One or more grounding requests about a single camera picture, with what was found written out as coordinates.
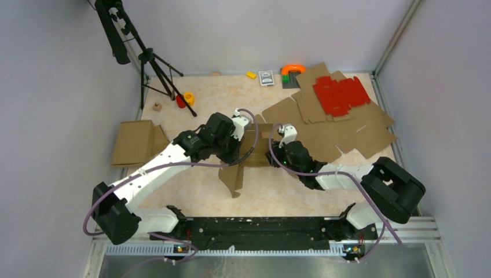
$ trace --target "cardboard flap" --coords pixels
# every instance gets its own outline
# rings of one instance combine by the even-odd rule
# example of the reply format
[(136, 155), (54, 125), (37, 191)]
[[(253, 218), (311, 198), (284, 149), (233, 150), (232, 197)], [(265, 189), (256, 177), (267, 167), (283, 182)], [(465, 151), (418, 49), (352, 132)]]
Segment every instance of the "cardboard flap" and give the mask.
[(161, 125), (155, 126), (153, 130), (152, 156), (161, 153), (169, 144), (170, 141), (164, 134)]
[(294, 94), (294, 99), (305, 123), (318, 123), (327, 120), (326, 114), (315, 94)]
[(304, 94), (315, 94), (312, 86), (316, 83), (317, 78), (330, 75), (325, 63), (320, 63), (308, 68), (304, 73), (297, 75), (296, 81)]
[(218, 178), (227, 186), (232, 198), (240, 196), (240, 193), (236, 191), (242, 188), (243, 177), (244, 167), (239, 165), (224, 167), (218, 170)]
[(397, 140), (397, 137), (378, 121), (371, 120), (362, 128), (356, 130), (350, 140), (365, 158), (371, 158)]
[(354, 118), (373, 118), (384, 127), (389, 127), (394, 124), (394, 120), (373, 102), (354, 107), (350, 110), (350, 115)]
[(112, 155), (112, 167), (141, 166), (152, 153), (153, 123), (151, 120), (122, 122)]

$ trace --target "gray wall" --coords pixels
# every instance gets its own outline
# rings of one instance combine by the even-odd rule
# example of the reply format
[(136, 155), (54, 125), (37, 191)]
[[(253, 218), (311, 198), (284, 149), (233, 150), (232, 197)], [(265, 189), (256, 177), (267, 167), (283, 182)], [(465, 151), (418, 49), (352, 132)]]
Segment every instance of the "gray wall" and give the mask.
[(84, 0), (0, 5), (0, 277), (79, 277), (91, 190), (110, 182), (139, 77)]
[(372, 70), (410, 3), (142, 0), (124, 6), (147, 47), (185, 74), (209, 74), (321, 61), (333, 70)]
[(414, 175), (459, 277), (489, 277), (491, 2), (426, 1), (382, 75)]

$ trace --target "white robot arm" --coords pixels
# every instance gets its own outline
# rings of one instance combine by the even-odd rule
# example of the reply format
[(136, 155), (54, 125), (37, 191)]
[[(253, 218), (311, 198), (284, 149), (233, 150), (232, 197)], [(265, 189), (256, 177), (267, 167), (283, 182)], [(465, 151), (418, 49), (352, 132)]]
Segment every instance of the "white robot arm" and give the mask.
[[(93, 192), (92, 218), (113, 244), (125, 242), (137, 231), (171, 233), (179, 219), (170, 209), (163, 209), (157, 217), (144, 219), (133, 212), (171, 177), (210, 155), (216, 155), (228, 165), (239, 164), (247, 158), (247, 154), (239, 157), (239, 148), (244, 131), (250, 125), (251, 120), (236, 110), (232, 118), (220, 113), (211, 115), (197, 133), (183, 131), (163, 152), (135, 173), (110, 186), (103, 182), (97, 185)], [(379, 222), (380, 213), (392, 221), (406, 223), (424, 195), (424, 186), (388, 158), (380, 158), (366, 166), (336, 166), (318, 162), (310, 157), (301, 142), (295, 141), (296, 129), (292, 125), (284, 125), (279, 133), (283, 139), (272, 143), (274, 159), (271, 152), (265, 154), (271, 166), (279, 167), (276, 161), (284, 162), (282, 167), (294, 171), (310, 189), (358, 190), (360, 185), (357, 186), (357, 182), (380, 210), (376, 213), (367, 202), (352, 204), (341, 214), (338, 221), (340, 226), (352, 226), (359, 230)], [(388, 181), (392, 182), (389, 186), (384, 183)]]
[(113, 244), (125, 242), (136, 231), (171, 232), (178, 222), (172, 211), (164, 209), (157, 218), (144, 219), (133, 212), (171, 177), (211, 155), (228, 165), (240, 163), (248, 156), (240, 158), (239, 148), (244, 131), (250, 125), (251, 119), (241, 116), (237, 109), (232, 118), (212, 114), (198, 132), (183, 131), (164, 151), (133, 174), (109, 186), (104, 182), (98, 184), (93, 191), (92, 218)]

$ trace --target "cardboard box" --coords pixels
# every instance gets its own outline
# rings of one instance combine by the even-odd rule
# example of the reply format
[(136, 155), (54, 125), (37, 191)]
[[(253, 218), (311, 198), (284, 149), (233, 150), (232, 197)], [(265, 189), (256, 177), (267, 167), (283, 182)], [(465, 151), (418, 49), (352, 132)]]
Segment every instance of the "cardboard box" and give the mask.
[(158, 155), (165, 148), (167, 148), (170, 141), (167, 139), (164, 134), (164, 130), (161, 125), (155, 126), (153, 128), (153, 144), (152, 144), (152, 156)]
[(152, 155), (153, 123), (151, 120), (122, 122), (112, 154), (112, 167), (140, 167)]
[[(240, 193), (237, 190), (242, 188), (244, 178), (244, 167), (270, 167), (265, 154), (268, 152), (269, 132), (273, 128), (272, 124), (263, 123), (264, 120), (260, 115), (256, 116), (259, 123), (259, 139), (251, 155), (242, 163), (231, 167), (220, 168), (218, 178), (227, 186), (232, 198), (237, 198)], [(240, 157), (245, 155), (251, 149), (256, 136), (255, 125), (252, 125), (244, 133), (244, 141), (240, 146)]]

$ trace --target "purple cable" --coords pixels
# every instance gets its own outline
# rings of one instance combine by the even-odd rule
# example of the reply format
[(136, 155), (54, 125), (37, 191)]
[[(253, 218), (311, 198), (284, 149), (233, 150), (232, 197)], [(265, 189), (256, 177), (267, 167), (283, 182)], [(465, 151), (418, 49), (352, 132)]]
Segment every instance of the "purple cable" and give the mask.
[(387, 219), (385, 219), (384, 215), (379, 210), (379, 208), (377, 207), (377, 205), (373, 202), (372, 198), (370, 198), (370, 196), (368, 196), (368, 193), (366, 192), (365, 188), (363, 188), (363, 186), (361, 186), (361, 184), (350, 173), (343, 172), (343, 171), (328, 171), (328, 172), (319, 172), (319, 173), (302, 173), (302, 172), (297, 172), (297, 171), (290, 170), (290, 169), (286, 168), (285, 166), (283, 166), (283, 164), (274, 155), (273, 148), (272, 148), (273, 133), (280, 126), (283, 126), (283, 125), (281, 123), (277, 123), (277, 124), (275, 124), (273, 126), (273, 129), (269, 133), (268, 147), (269, 147), (269, 152), (271, 153), (271, 157), (274, 159), (274, 161), (276, 163), (278, 163), (278, 165), (281, 168), (289, 171), (290, 173), (294, 173), (296, 175), (305, 175), (305, 176), (310, 176), (310, 177), (314, 177), (314, 176), (317, 176), (317, 175), (335, 175), (335, 174), (345, 175), (346, 177), (349, 177), (354, 182), (354, 184), (356, 185), (356, 187), (360, 190), (361, 194), (367, 200), (368, 204), (372, 207), (373, 210), (375, 210), (375, 213), (380, 218), (380, 220), (382, 220), (382, 222), (384, 223), (384, 225), (387, 226), (387, 229), (389, 230), (389, 232), (394, 236), (395, 241), (397, 241), (397, 243), (399, 243), (399, 244), (402, 244), (402, 240), (397, 236), (397, 234), (394, 231), (394, 228), (392, 228), (392, 226), (390, 225), (389, 221)]
[[(191, 248), (192, 250), (194, 250), (193, 254), (187, 256), (187, 257), (184, 257), (178, 261), (175, 261), (176, 264), (180, 264), (180, 263), (183, 263), (183, 262), (187, 262), (188, 260), (192, 259), (196, 253), (198, 252), (198, 248), (196, 248), (196, 246), (188, 243), (188, 242), (183, 242), (182, 240), (178, 240), (178, 239), (173, 239), (172, 237), (167, 237), (167, 236), (162, 236), (162, 235), (159, 235), (157, 233), (148, 233), (149, 235), (151, 236), (154, 236), (154, 237), (157, 237), (159, 239), (162, 239), (162, 240), (169, 240), (169, 241), (172, 241), (172, 242), (177, 242), (177, 243), (181, 243), (183, 245), (186, 245), (188, 246), (189, 248)], [(126, 276), (128, 276), (131, 272), (135, 271), (136, 269), (140, 268), (141, 266), (143, 266), (144, 264), (147, 264), (148, 262), (153, 262), (153, 261), (165, 261), (165, 257), (153, 257), (153, 258), (148, 258), (142, 262), (140, 262), (139, 264), (135, 265), (134, 267), (130, 268), (130, 270), (128, 270), (123, 276), (121, 276), (121, 278), (125, 278)], [(171, 259), (168, 259), (166, 260), (167, 262), (172, 262), (173, 260)]]
[[(254, 114), (251, 111), (249, 111), (247, 109), (239, 108), (238, 111), (239, 112), (243, 111), (245, 113), (248, 113), (252, 117), (252, 119), (254, 120), (254, 125), (256, 127), (256, 137), (255, 137), (254, 144), (252, 145), (252, 147), (255, 148), (257, 145), (258, 139), (259, 139), (259, 125), (258, 125), (258, 122), (256, 121), (256, 117), (254, 116)], [(228, 167), (229, 165), (228, 164), (195, 163), (195, 162), (178, 162), (178, 163), (169, 163), (169, 164), (162, 164), (159, 166), (155, 166), (151, 169), (148, 169), (146, 172), (151, 173), (153, 171), (160, 170), (160, 169), (170, 167), (170, 166), (204, 166), (204, 167), (222, 168), (222, 167)], [(104, 232), (91, 233), (91, 232), (89, 232), (89, 230), (87, 230), (87, 223), (89, 223), (90, 216), (94, 213), (94, 211), (99, 206), (99, 204), (101, 204), (102, 201), (105, 198), (107, 198), (107, 196), (109, 196), (110, 194), (112, 194), (113, 192), (115, 192), (116, 190), (121, 188), (122, 186), (134, 181), (135, 179), (137, 179), (139, 177), (141, 177), (141, 174), (136, 174), (136, 175), (129, 177), (127, 180), (124, 180), (120, 184), (118, 184), (117, 186), (114, 186), (113, 188), (109, 189), (99, 199), (97, 199), (97, 201), (94, 202), (94, 204), (90, 207), (89, 212), (85, 216), (85, 219), (83, 220), (83, 227), (82, 228), (83, 228), (84, 234), (86, 234), (88, 236), (99, 236), (99, 235), (104, 234)]]
[(364, 260), (367, 259), (368, 255), (370, 255), (372, 253), (372, 251), (375, 249), (375, 247), (377, 245), (379, 245), (379, 242), (382, 239), (382, 236), (383, 236), (383, 233), (384, 232), (385, 232), (385, 224), (382, 226), (382, 231), (380, 231), (379, 238), (377, 238), (377, 241), (375, 241), (375, 243), (373, 244), (372, 248), (370, 248), (370, 250), (368, 250), (368, 252), (366, 252), (365, 255), (363, 255), (363, 257), (361, 257), (361, 258), (358, 259), (358, 262), (361, 262), (361, 261), (364, 261)]

